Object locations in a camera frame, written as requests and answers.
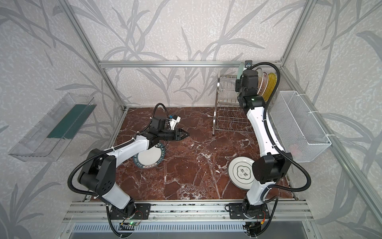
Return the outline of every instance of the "wallpaper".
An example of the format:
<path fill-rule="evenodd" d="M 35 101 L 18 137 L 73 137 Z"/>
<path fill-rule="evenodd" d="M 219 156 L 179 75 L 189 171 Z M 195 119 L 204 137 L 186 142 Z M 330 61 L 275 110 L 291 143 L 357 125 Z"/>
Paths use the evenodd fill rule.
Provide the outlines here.
<path fill-rule="evenodd" d="M 283 55 L 306 0 L 69 2 L 100 60 L 275 61 Z M 125 104 L 132 106 L 214 105 L 217 71 L 108 69 Z"/>
<path fill-rule="evenodd" d="M 381 22 L 380 0 L 321 1 L 286 63 L 380 196 Z M 315 211 L 321 234 L 348 238 L 345 231 L 332 234 L 343 228 L 366 238 L 382 238 L 380 227 L 331 152 L 304 167 L 312 172 L 313 183 L 320 182 L 302 195 Z M 304 182 L 301 177 L 295 180 Z"/>
<path fill-rule="evenodd" d="M 122 114 L 56 1 L 0 1 L 0 238 L 53 238 L 73 201 L 66 181 L 104 148 Z M 57 162 L 9 150 L 68 92 L 94 96 L 93 113 Z"/>

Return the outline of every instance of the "clear plastic tray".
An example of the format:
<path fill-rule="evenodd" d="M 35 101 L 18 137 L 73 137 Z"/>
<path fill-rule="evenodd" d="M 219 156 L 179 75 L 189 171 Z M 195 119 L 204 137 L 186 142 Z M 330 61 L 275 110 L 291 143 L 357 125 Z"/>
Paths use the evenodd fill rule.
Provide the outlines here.
<path fill-rule="evenodd" d="M 22 161 L 57 161 L 94 110 L 93 98 L 66 94 L 9 154 Z"/>

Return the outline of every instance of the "white plate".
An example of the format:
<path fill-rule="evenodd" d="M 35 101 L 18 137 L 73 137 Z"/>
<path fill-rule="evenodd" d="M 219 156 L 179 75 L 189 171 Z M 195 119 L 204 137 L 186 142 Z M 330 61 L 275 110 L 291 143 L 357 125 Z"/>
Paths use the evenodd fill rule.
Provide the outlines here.
<path fill-rule="evenodd" d="M 228 175 L 238 188 L 251 189 L 255 177 L 252 173 L 253 160 L 247 157 L 234 158 L 228 166 Z"/>
<path fill-rule="evenodd" d="M 261 67 L 257 68 L 255 71 L 257 71 L 257 76 L 258 76 L 258 82 L 257 82 L 258 90 L 257 90 L 257 94 L 259 94 L 260 89 L 261 89 L 261 85 L 262 85 L 262 82 L 263 82 L 263 78 L 264 78 L 264 71 L 263 71 L 263 69 Z"/>

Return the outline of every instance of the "plate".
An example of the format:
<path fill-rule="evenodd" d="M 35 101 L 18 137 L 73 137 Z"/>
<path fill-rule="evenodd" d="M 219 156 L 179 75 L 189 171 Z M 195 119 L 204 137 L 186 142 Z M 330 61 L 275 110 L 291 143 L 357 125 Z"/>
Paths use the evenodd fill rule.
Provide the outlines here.
<path fill-rule="evenodd" d="M 257 68 L 255 71 L 257 71 L 257 75 L 258 75 L 257 94 L 259 94 L 260 89 L 261 89 L 261 85 L 262 85 L 262 82 L 263 82 L 264 71 L 263 71 L 263 69 L 261 67 Z"/>
<path fill-rule="evenodd" d="M 228 166 L 228 175 L 238 188 L 251 189 L 255 176 L 252 173 L 253 160 L 247 157 L 234 158 Z"/>
<path fill-rule="evenodd" d="M 264 94 L 265 89 L 267 88 L 267 85 L 268 85 L 268 74 L 266 72 L 264 72 L 263 82 L 261 84 L 261 89 L 260 89 L 259 95 L 262 96 Z"/>
<path fill-rule="evenodd" d="M 141 169 L 157 166 L 165 158 L 165 147 L 158 143 L 154 147 L 133 156 L 135 165 Z"/>

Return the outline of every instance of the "yellow plate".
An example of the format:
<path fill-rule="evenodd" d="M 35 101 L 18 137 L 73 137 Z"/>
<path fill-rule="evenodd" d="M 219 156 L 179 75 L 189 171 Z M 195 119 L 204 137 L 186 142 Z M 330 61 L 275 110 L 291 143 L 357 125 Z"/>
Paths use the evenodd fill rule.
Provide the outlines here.
<path fill-rule="evenodd" d="M 272 93 L 277 81 L 277 76 L 275 73 L 271 72 L 268 74 L 268 85 L 263 94 L 263 98 L 265 101 L 268 101 L 270 94 Z"/>

